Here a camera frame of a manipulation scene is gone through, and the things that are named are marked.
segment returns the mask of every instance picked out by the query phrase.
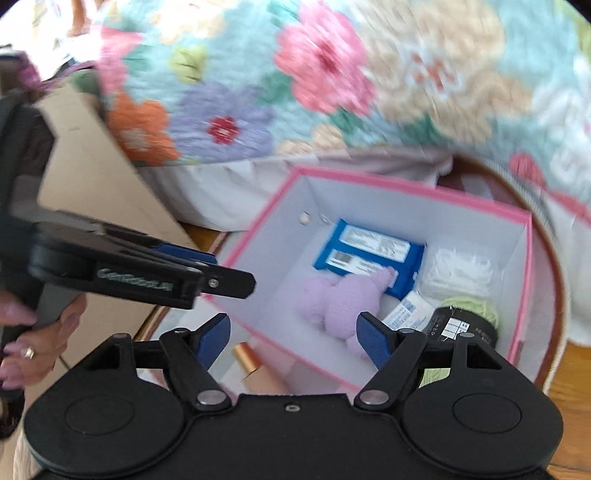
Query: fingernail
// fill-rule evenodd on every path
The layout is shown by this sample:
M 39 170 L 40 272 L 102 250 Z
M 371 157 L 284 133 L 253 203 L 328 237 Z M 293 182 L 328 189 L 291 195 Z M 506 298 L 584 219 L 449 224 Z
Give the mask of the fingernail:
M 18 325 L 33 325 L 37 321 L 32 310 L 14 301 L 4 307 L 4 315 Z
M 73 313 L 61 324 L 61 335 L 69 335 L 80 325 L 80 315 Z
M 18 365 L 2 365 L 0 367 L 0 379 L 7 379 L 9 377 L 21 377 L 22 370 Z
M 22 384 L 23 384 L 23 379 L 21 379 L 21 378 L 16 378 L 16 379 L 9 378 L 9 379 L 5 380 L 4 382 L 2 382 L 2 389 L 3 390 L 18 390 L 19 388 L 22 388 Z
M 29 347 L 30 345 L 27 345 L 24 342 L 10 342 L 4 346 L 4 353 L 7 353 L 8 355 L 22 355 L 22 353 L 26 352 Z

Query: gold ring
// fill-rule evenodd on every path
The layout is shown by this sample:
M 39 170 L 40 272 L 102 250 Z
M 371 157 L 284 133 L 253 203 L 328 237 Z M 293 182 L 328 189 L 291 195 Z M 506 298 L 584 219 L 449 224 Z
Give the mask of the gold ring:
M 33 350 L 31 347 L 28 347 L 26 350 L 21 352 L 21 356 L 31 360 L 35 356 L 35 350 Z

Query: gold bottle cap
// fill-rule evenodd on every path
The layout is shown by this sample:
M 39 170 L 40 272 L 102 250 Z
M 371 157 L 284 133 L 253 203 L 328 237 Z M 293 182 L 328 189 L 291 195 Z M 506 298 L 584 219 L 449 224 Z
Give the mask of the gold bottle cap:
M 241 342 L 236 345 L 232 350 L 232 353 L 246 372 L 246 375 L 250 375 L 262 366 L 262 362 L 258 358 L 258 355 L 246 342 Z

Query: blue wipes pack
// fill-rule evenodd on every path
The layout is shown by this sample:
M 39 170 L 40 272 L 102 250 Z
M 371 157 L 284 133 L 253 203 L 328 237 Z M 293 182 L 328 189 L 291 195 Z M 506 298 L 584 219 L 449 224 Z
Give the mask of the blue wipes pack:
M 414 287 L 424 250 L 425 245 L 350 225 L 341 219 L 314 268 L 339 275 L 371 275 L 392 267 L 396 275 L 385 293 L 401 300 Z

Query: human hand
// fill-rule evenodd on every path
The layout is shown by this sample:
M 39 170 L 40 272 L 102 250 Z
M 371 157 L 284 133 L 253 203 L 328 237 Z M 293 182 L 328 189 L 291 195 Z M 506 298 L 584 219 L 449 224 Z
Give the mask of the human hand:
M 86 295 L 81 294 L 62 312 L 58 322 L 39 330 L 23 333 L 4 347 L 7 355 L 0 364 L 3 390 L 16 390 L 33 385 L 51 372 L 58 357 L 66 351 L 67 342 L 80 325 L 86 310 Z M 0 291 L 0 325 L 33 325 L 37 317 L 10 292 Z M 24 357 L 32 349 L 32 358 Z

